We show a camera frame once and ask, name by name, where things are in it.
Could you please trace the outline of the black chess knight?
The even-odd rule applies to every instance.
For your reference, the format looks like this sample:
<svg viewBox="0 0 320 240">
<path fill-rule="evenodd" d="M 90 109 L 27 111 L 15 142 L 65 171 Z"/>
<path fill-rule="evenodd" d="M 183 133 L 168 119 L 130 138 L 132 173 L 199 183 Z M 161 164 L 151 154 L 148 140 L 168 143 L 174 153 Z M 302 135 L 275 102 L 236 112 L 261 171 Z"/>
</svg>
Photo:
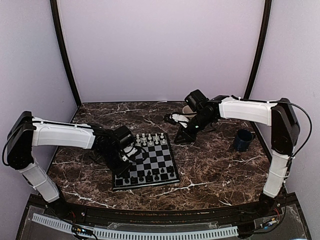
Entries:
<svg viewBox="0 0 320 240">
<path fill-rule="evenodd" d="M 153 176 L 152 176 L 152 175 L 147 175 L 147 176 L 145 177 L 145 180 L 146 180 L 147 183 L 148 183 L 148 182 L 152 182 L 152 181 L 153 181 Z"/>
</svg>

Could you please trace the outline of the black white chessboard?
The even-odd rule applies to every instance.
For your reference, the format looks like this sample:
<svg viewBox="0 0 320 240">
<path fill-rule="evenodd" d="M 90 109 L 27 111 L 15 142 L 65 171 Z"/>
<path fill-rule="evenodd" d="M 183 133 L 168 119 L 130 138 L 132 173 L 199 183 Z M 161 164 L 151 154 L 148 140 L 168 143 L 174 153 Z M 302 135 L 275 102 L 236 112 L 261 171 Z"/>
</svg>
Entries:
<svg viewBox="0 0 320 240">
<path fill-rule="evenodd" d="M 132 163 L 132 166 L 129 168 L 128 172 L 120 176 L 120 179 L 116 179 L 116 175 L 112 176 L 113 191 L 131 190 L 180 182 L 178 168 L 167 133 L 136 134 L 135 145 L 139 147 L 139 153 L 134 156 L 133 161 L 129 161 Z M 175 172 L 176 179 L 170 179 L 170 172 L 168 172 L 169 166 L 173 166 L 173 172 Z M 151 171 L 151 176 L 153 178 L 152 182 L 146 182 L 148 171 Z M 158 181 L 154 179 L 157 174 L 159 174 Z M 139 181 L 140 176 L 144 176 L 143 182 Z M 131 184 L 131 177 L 137 178 L 136 184 Z M 129 178 L 129 183 L 125 183 L 125 178 Z"/>
</svg>

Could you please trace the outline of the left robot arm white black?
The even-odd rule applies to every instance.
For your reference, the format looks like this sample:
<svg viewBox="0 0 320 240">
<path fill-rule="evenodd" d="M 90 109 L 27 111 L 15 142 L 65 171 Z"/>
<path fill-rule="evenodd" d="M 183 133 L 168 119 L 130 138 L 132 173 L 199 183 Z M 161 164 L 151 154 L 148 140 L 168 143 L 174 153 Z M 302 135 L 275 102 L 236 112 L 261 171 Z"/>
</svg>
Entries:
<svg viewBox="0 0 320 240">
<path fill-rule="evenodd" d="M 24 111 L 7 135 L 2 150 L 2 163 L 15 169 L 30 183 L 46 202 L 52 212 L 67 218 L 71 208 L 62 190 L 38 164 L 33 148 L 39 146 L 74 147 L 99 154 L 106 166 L 116 176 L 127 173 L 130 158 L 137 152 L 135 138 L 125 126 L 105 129 L 99 124 L 72 124 L 34 117 Z"/>
</svg>

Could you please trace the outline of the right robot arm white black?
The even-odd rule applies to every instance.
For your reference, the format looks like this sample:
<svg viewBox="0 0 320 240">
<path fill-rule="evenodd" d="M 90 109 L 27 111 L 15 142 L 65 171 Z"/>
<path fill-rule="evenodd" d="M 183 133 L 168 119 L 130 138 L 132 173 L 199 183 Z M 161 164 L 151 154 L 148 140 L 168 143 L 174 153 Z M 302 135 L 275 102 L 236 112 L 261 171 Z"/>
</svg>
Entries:
<svg viewBox="0 0 320 240">
<path fill-rule="evenodd" d="M 198 132 L 219 119 L 244 120 L 271 128 L 271 164 L 266 183 L 255 205 L 255 213 L 266 217 L 274 210 L 276 198 L 290 175 L 292 161 L 298 153 L 295 147 L 301 128 L 294 111 L 296 104 L 287 98 L 266 101 L 218 95 L 208 99 L 198 89 L 192 91 L 185 102 L 192 110 L 191 119 L 188 114 L 178 112 L 167 117 L 171 124 L 180 125 L 174 139 L 178 144 L 195 142 Z"/>
</svg>

